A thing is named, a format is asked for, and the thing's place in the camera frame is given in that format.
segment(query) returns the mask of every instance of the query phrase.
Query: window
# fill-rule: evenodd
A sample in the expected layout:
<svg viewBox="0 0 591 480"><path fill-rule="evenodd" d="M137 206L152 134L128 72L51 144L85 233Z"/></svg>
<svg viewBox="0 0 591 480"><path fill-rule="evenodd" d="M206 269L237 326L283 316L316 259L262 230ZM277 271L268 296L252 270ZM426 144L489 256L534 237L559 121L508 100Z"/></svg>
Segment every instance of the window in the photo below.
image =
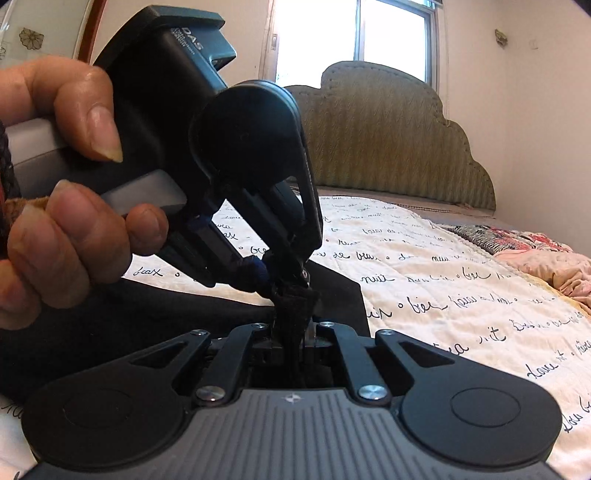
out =
<svg viewBox="0 0 591 480"><path fill-rule="evenodd" d="M320 87L337 61L365 60L435 85L434 2L275 0L264 78Z"/></svg>

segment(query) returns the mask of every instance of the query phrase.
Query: metal screw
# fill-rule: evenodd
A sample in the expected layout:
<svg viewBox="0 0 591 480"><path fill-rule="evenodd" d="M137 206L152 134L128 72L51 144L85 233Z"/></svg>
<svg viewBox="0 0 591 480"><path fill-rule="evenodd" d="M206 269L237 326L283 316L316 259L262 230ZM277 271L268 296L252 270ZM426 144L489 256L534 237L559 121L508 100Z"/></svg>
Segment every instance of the metal screw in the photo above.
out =
<svg viewBox="0 0 591 480"><path fill-rule="evenodd" d="M207 387L198 388L195 395L199 400L217 401L226 396L226 391L222 387L208 385Z"/></svg>
<svg viewBox="0 0 591 480"><path fill-rule="evenodd" d="M388 395L388 390L382 385L364 385L359 389L359 396L366 400L381 400Z"/></svg>

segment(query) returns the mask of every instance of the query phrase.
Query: pink blanket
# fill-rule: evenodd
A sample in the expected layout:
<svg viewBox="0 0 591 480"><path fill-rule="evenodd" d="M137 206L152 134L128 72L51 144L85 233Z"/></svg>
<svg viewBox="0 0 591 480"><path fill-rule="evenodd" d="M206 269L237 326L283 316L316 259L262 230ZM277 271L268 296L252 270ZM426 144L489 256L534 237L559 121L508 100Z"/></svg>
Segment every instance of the pink blanket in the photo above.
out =
<svg viewBox="0 0 591 480"><path fill-rule="evenodd" d="M513 268L541 278L591 314L591 259L573 252L503 250L495 254Z"/></svg>

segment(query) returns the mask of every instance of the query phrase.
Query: flower decal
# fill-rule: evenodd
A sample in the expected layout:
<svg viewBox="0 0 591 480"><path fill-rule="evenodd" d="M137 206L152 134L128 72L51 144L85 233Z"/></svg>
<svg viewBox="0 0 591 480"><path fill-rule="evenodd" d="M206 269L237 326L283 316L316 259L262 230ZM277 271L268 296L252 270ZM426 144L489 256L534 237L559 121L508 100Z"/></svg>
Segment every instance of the flower decal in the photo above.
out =
<svg viewBox="0 0 591 480"><path fill-rule="evenodd" d="M23 28L18 36L21 39L22 45L25 46L27 50L39 50L41 45L43 45L43 39L45 38L45 35L29 28Z"/></svg>

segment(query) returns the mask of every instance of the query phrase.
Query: upholstered headboard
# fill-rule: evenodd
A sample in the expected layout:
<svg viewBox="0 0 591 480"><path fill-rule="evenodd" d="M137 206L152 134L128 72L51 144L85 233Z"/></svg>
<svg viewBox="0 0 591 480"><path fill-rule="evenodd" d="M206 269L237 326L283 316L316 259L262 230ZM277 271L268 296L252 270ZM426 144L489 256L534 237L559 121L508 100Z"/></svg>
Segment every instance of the upholstered headboard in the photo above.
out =
<svg viewBox="0 0 591 480"><path fill-rule="evenodd" d="M425 197L495 210L486 170L435 91L383 65L342 61L320 89L290 86L316 183Z"/></svg>

